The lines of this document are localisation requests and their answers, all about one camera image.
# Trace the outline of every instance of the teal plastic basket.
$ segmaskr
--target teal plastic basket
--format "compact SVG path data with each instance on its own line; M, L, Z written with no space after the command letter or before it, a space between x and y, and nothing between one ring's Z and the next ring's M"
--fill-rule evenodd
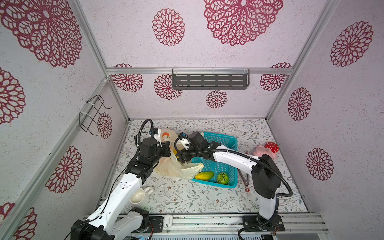
M235 137L223 135L223 134L205 132L204 138L208 142L212 142L212 141L219 142L224 146L237 151L237 138ZM202 181L197 179L192 179L192 181L202 183L202 184L212 185L215 187L235 188L237 186L237 168L222 162L214 162L211 160L206 160L202 157L194 157L192 159L192 163L200 163L200 162L204 164L204 168L201 170L201 172L212 171L215 173L214 177L208 181ZM228 175L229 177L228 185L217 183L216 181L217 175L221 172L225 172Z

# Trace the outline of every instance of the green fruit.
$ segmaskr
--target green fruit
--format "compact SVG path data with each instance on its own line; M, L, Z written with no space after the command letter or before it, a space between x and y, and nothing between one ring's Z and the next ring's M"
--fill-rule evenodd
M229 183L228 174L226 174L225 172L219 173L217 175L217 183L227 185Z
M209 179L214 177L214 172L201 172L195 176L195 179L202 180L202 181L208 181Z

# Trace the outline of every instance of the translucent plastic bag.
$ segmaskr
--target translucent plastic bag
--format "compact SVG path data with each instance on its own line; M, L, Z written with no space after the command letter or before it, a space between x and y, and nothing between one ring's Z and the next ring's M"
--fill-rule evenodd
M159 164L153 170L162 176L179 177L190 180L204 168L202 163L180 163L175 154L170 157L162 157Z

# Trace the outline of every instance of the yellow fruit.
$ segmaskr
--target yellow fruit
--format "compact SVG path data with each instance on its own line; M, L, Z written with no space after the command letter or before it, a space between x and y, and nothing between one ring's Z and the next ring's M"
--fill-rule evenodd
M202 180L202 181L208 181L209 179L214 177L214 173L212 171L209 172L201 172L195 176L195 179Z

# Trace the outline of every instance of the mug handle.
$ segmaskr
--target mug handle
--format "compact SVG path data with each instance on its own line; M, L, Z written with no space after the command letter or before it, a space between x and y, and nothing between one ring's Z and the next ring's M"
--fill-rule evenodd
M144 189L144 192L147 192L148 195L151 194L153 192L153 188L152 187L147 187L146 189Z

